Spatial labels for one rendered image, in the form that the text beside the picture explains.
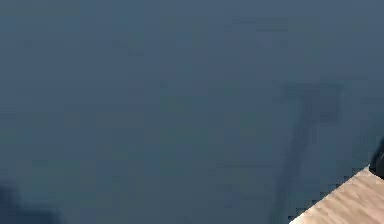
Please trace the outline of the black rounded object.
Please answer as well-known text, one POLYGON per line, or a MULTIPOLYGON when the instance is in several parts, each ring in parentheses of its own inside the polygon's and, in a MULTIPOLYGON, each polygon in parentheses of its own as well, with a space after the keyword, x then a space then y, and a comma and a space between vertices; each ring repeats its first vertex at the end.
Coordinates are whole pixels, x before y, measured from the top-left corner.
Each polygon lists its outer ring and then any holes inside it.
POLYGON ((369 164, 369 171, 384 180, 384 137, 381 138, 380 143, 372 156, 369 164))

